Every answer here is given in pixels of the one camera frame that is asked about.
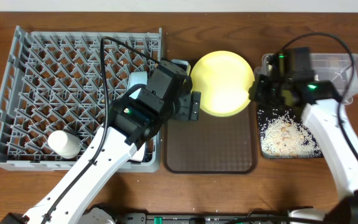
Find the yellow round plate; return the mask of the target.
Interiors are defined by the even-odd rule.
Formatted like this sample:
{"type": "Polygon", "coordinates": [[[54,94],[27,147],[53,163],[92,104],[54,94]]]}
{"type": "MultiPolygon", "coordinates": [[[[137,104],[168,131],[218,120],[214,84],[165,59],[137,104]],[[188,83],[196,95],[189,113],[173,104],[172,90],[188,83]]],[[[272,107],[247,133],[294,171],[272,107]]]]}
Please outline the yellow round plate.
{"type": "Polygon", "coordinates": [[[201,57],[191,71],[193,91],[201,93],[200,108],[216,117],[229,117],[250,103],[255,81],[249,63],[234,52],[220,50],[201,57]]]}

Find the light blue bowl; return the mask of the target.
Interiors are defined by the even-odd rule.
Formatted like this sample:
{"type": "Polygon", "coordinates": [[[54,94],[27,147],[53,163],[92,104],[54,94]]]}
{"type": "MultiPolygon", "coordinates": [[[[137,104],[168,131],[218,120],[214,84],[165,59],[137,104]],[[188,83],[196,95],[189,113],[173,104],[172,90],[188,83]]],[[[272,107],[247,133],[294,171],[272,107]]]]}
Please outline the light blue bowl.
{"type": "MultiPolygon", "coordinates": [[[[138,84],[143,84],[146,85],[148,82],[148,74],[146,71],[141,71],[141,72],[132,72],[129,75],[129,79],[128,79],[128,90],[132,89],[133,86],[138,85],[138,84]]],[[[130,97],[132,99],[137,99],[139,93],[142,91],[141,88],[137,89],[136,91],[133,91],[132,94],[130,95],[130,97]]]]}

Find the white paper cup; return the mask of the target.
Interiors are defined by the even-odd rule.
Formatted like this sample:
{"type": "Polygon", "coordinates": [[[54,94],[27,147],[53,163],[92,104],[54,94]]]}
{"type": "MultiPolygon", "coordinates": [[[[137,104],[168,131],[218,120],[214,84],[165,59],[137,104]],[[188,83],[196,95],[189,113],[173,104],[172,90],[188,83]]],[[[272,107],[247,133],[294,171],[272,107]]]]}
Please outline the white paper cup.
{"type": "Polygon", "coordinates": [[[80,152],[81,140],[77,136],[62,130],[54,131],[48,137],[49,147],[64,159],[72,159],[80,152]]]}

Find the pink white bowl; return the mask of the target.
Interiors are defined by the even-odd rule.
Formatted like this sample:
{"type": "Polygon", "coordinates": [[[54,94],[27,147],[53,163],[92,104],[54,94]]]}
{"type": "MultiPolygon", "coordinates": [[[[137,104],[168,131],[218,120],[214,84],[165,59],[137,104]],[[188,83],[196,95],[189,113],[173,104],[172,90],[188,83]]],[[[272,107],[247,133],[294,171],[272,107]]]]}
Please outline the pink white bowl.
{"type": "Polygon", "coordinates": [[[131,162],[142,162],[145,156],[145,148],[146,148],[146,143],[144,143],[140,149],[138,149],[136,151],[136,153],[131,157],[130,161],[131,162]]]}

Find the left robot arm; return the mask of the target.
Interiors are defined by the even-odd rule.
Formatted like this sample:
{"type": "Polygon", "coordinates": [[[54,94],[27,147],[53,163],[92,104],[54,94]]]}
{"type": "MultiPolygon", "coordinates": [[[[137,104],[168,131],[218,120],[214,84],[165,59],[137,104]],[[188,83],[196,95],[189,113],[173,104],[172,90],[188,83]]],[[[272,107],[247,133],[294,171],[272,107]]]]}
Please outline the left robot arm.
{"type": "Polygon", "coordinates": [[[201,95],[191,91],[190,70],[185,60],[162,60],[146,82],[131,81],[63,179],[25,214],[8,213],[2,223],[114,223],[108,212],[88,206],[169,119],[198,119],[201,95]]]}

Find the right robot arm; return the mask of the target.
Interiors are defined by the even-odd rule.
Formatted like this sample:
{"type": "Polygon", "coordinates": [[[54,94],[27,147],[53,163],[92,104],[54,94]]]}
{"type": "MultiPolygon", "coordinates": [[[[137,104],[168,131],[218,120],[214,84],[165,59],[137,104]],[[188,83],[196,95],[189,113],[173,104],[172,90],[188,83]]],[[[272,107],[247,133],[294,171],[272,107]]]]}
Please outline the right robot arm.
{"type": "Polygon", "coordinates": [[[336,184],[339,203],[329,212],[291,211],[287,222],[358,223],[358,137],[345,111],[358,93],[358,62],[351,54],[312,54],[307,47],[262,57],[250,98],[260,106],[291,109],[318,143],[336,184]]]}

